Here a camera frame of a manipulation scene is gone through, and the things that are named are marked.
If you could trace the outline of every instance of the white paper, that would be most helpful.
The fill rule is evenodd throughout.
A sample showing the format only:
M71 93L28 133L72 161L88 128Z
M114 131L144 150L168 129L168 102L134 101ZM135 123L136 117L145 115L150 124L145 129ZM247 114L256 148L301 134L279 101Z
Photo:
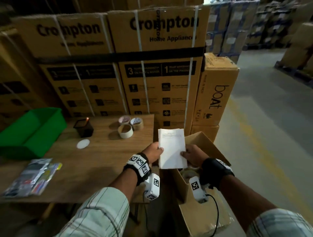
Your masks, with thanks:
M213 43L213 40L212 40L212 39L207 39L207 40L205 41L205 43L206 43L207 46L211 46L212 43Z
M159 129L159 147L164 149L159 159L160 169L187 168L187 160L180 155L186 151L184 129Z
M281 13L281 14L279 14L279 16L278 16L278 19L284 19L285 18L285 13Z
M244 12L234 12L232 20L241 20Z
M209 15L209 23L210 22L216 22L216 19L217 19L217 15Z
M233 44L233 43L235 43L235 41L236 41L235 37L229 37L229 38L227 38L226 43L227 44Z

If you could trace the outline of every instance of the left hand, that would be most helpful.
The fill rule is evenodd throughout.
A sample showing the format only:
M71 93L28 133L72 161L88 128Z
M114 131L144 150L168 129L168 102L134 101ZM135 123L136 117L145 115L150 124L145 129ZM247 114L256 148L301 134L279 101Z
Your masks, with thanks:
M159 148L159 142L151 143L149 146L147 146L142 153L144 153L148 160L149 164L155 162L157 159L159 159L160 155L163 153L163 148Z

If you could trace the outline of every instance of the yellow floor line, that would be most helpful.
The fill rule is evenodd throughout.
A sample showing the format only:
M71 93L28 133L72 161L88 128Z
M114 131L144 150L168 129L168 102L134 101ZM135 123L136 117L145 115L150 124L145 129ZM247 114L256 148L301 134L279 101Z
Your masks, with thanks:
M284 171L278 166L275 157L266 149L258 139L254 129L248 124L248 121L235 101L228 100L228 108L240 124L240 130L249 138L252 148L259 154L258 160L262 163L280 182L280 186L288 199L296 206L300 214L313 224L313 212L310 206L304 201L302 195L297 190L292 181L285 175Z

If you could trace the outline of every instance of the striped shirt sleeve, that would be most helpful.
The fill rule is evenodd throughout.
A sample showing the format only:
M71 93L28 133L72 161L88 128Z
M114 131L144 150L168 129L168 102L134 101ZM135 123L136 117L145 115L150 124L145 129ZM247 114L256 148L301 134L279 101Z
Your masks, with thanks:
M122 236L129 214L126 196L107 187L94 193L56 237Z
M313 237L312 226L298 213L276 208L258 216L249 226L247 237Z

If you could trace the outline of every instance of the hand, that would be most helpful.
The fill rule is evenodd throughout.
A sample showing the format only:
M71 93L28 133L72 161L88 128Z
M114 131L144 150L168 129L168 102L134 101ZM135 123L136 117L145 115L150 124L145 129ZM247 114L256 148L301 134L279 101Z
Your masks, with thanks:
M159 142L151 143L149 146L147 146L142 153L144 153L148 160L149 164L155 162L157 159L159 159L160 155L163 153L163 148L159 148Z
M204 160L209 157L197 145L189 144L186 144L186 151L182 151L180 154L196 167L201 167Z

